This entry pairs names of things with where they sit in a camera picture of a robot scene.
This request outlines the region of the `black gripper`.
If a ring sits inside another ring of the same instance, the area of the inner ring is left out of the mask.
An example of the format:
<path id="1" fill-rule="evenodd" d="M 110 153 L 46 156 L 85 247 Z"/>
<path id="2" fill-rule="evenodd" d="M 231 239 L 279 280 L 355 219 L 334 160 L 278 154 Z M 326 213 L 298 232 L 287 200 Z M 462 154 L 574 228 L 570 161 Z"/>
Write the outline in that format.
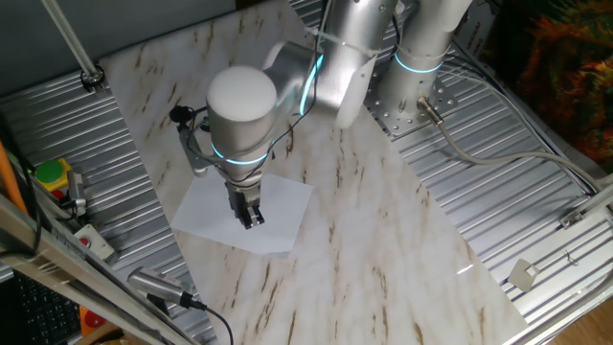
<path id="1" fill-rule="evenodd" d="M 246 229 L 264 223 L 264 218 L 260 211 L 260 182 L 248 186 L 225 182 L 225 186 L 229 194 L 230 205 L 238 214 L 240 222 Z"/>

